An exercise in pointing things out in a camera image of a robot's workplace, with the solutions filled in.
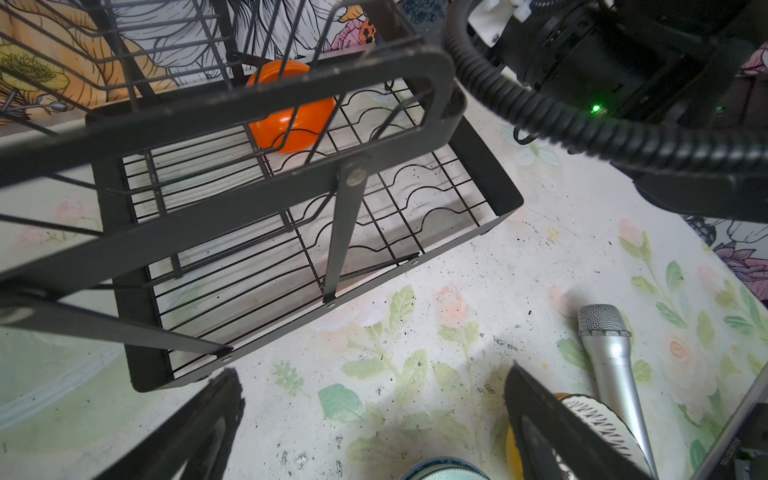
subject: black metal dish rack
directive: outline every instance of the black metal dish rack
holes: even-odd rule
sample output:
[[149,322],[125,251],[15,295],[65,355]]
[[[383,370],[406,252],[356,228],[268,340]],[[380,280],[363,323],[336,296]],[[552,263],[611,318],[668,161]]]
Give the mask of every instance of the black metal dish rack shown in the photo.
[[[95,190],[103,223],[96,231],[0,214],[93,237],[0,273],[0,323],[124,343],[142,392],[205,378],[522,205],[462,116],[450,59],[424,45],[394,3],[340,2],[329,16],[360,4],[377,27],[376,45],[321,55],[326,26],[309,74],[243,88],[246,70],[259,75],[269,61],[269,42],[261,55],[238,50],[237,16],[223,0],[209,1],[215,15],[203,0],[120,6],[193,5],[183,20],[202,25],[215,62],[192,73],[218,81],[155,93],[150,83],[169,75],[146,78],[136,68],[139,54],[122,43],[108,1],[82,5],[123,67],[127,82],[118,87],[128,101],[91,109],[0,65],[87,114],[84,127],[59,134],[3,112],[48,136],[0,150],[0,187],[45,179]],[[256,21],[253,13],[247,38]],[[287,108],[295,118],[299,105],[332,96],[334,115],[308,151],[260,148],[247,127]],[[62,173],[88,164],[93,183]],[[81,290],[114,291],[119,317],[59,302]]]

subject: microphone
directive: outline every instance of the microphone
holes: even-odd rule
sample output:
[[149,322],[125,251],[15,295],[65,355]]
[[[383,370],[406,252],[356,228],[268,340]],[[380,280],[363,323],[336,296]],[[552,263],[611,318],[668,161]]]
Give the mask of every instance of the microphone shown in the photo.
[[659,478],[632,376],[632,334],[619,309],[605,304],[583,306],[578,313],[578,329],[594,367],[600,400],[624,420],[645,454],[651,475]]

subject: orange bowl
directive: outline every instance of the orange bowl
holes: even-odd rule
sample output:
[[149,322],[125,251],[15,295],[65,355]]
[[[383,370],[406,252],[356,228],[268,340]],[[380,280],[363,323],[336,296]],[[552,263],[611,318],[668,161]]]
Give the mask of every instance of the orange bowl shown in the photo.
[[[282,63],[282,60],[275,60],[264,65],[261,68],[259,83],[270,83],[271,81],[277,80],[278,75],[280,74],[280,65]],[[301,75],[309,70],[309,65],[289,60],[286,62],[283,76],[290,77],[292,75]],[[254,83],[256,83],[255,73],[250,76],[246,86],[251,87]],[[278,152],[281,154],[292,154],[293,152],[304,150],[315,143],[317,136],[326,126],[328,118],[332,114],[335,105],[336,102],[333,98],[326,98],[324,100],[314,101],[311,104],[301,105],[299,111],[296,113],[296,120],[293,121],[293,126],[287,134],[285,144],[278,150]],[[279,147],[286,136],[286,131],[288,130],[292,115],[293,109],[288,108],[286,110],[275,112],[263,120],[254,121],[253,123],[248,124],[250,131],[253,133],[253,137],[256,138],[256,143],[259,145],[259,148],[266,149]]]

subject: floral tablecloth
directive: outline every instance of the floral tablecloth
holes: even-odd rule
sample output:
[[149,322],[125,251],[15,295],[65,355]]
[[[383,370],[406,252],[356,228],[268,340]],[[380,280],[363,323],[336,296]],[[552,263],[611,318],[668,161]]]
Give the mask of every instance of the floral tablecloth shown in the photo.
[[[235,362],[247,404],[225,478],[398,478],[437,455],[507,478],[502,385],[513,362],[553,392],[596,394],[576,333],[585,303],[616,305],[633,330],[660,477],[688,478],[706,455],[768,359],[763,304],[618,170],[540,141],[518,146],[474,101],[467,115],[525,205]],[[90,217],[88,201],[67,199],[61,214]],[[3,478],[95,475],[200,388],[138,394],[119,346],[2,334],[6,385],[46,375],[73,349],[101,359],[45,405],[0,415]],[[38,355],[20,357],[29,349]]]

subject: microphone grille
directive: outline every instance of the microphone grille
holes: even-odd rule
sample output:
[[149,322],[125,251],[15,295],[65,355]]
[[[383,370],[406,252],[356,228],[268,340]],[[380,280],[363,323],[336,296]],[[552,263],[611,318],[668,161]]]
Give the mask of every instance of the microphone grille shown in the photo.
[[621,312],[613,305],[595,303],[585,305],[578,311],[579,331],[602,330],[621,332],[627,329],[621,318]]

